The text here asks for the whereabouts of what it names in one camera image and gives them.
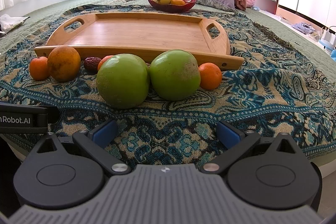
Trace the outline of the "small tangerine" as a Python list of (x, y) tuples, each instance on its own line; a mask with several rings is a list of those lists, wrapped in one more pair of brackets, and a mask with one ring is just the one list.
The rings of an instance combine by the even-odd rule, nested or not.
[(109, 60), (111, 57), (113, 57), (113, 55), (108, 55), (108, 56), (105, 56), (104, 58), (102, 58), (97, 66), (97, 70), (99, 71), (101, 66), (107, 61)]
[(219, 87), (222, 81), (222, 72), (220, 68), (213, 63), (204, 63), (199, 66), (201, 75), (201, 88), (214, 90)]
[(41, 56), (35, 57), (30, 61), (29, 71), (31, 77), (36, 81), (42, 81), (49, 78), (50, 73), (47, 65), (48, 58)]

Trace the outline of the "green apple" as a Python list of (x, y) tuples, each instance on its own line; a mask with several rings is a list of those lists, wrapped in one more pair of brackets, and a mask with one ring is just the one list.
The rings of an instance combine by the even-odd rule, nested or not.
[(109, 58), (99, 69), (96, 86), (113, 108), (128, 109), (142, 104), (149, 92), (149, 67), (142, 58), (123, 53)]
[(183, 50), (161, 53), (151, 62), (149, 74), (154, 90), (168, 101), (190, 97), (201, 84), (196, 58)]

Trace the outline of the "large orange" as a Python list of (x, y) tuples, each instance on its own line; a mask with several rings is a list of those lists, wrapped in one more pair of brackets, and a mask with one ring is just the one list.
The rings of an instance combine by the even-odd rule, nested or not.
[(79, 73), (81, 57), (70, 46), (58, 46), (48, 56), (47, 66), (50, 75), (58, 82), (72, 81)]

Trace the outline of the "dark red date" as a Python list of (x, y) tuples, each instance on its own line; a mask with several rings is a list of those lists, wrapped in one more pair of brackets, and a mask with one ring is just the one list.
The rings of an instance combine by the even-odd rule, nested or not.
[(100, 64), (100, 57), (87, 57), (84, 60), (84, 68), (88, 73), (95, 74), (98, 72), (98, 65)]

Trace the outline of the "white paper bag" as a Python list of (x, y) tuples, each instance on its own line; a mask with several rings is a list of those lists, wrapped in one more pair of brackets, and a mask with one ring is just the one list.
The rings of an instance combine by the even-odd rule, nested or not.
[(1, 25), (1, 37), (6, 36), (10, 31), (21, 26), (29, 16), (25, 17), (11, 17), (8, 14), (3, 14), (0, 16), (0, 25)]

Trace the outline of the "wooden serving tray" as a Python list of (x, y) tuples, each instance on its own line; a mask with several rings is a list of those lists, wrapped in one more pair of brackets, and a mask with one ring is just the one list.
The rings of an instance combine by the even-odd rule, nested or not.
[(62, 45), (74, 47), (82, 59), (130, 53), (151, 63), (168, 50), (191, 53), (198, 64), (214, 63), (237, 70), (244, 59), (230, 54), (225, 29), (212, 19), (157, 12), (105, 12), (75, 16), (61, 24), (38, 56)]

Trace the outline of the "green quilted bedspread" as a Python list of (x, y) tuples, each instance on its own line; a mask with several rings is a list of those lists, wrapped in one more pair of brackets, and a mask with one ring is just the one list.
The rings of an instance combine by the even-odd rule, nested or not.
[[(26, 36), (32, 34), (39, 27), (51, 22), (60, 17), (60, 15), (69, 9), (87, 5), (148, 5), (147, 0), (66, 0), (49, 5), (42, 5), (44, 0), (30, 0), (12, 8), (1, 11), (1, 15), (7, 14), (14, 16), (17, 12), (18, 16), (28, 16), (29, 20), (23, 26), (11, 31), (8, 35), (1, 38), (1, 55), (7, 50), (21, 42)], [(287, 27), (284, 23), (278, 21), (274, 16), (267, 15), (265, 12), (253, 11), (246, 9), (245, 11), (238, 10), (241, 14), (246, 15), (255, 23), (261, 24), (277, 35), (280, 39), (290, 43), (296, 50), (305, 55), (325, 76), (335, 81), (335, 61), (327, 54), (322, 47), (315, 42), (311, 42), (308, 38), (295, 32), (291, 27)]]

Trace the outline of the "blue clothes pile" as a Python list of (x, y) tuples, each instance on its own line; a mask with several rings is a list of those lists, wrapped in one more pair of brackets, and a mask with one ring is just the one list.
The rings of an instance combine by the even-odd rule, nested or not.
[(292, 24), (291, 26), (295, 30), (297, 30), (297, 31), (299, 31), (299, 32), (301, 32), (305, 35), (309, 35), (309, 34), (312, 34), (313, 32), (315, 32), (315, 29), (311, 25), (309, 25), (305, 22), (295, 23), (295, 24)]

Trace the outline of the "orange fruit in bowl front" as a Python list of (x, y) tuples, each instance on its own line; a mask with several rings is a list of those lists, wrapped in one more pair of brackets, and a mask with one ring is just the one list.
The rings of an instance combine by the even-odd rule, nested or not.
[(175, 6), (184, 6), (186, 3), (184, 0), (171, 0), (170, 4)]

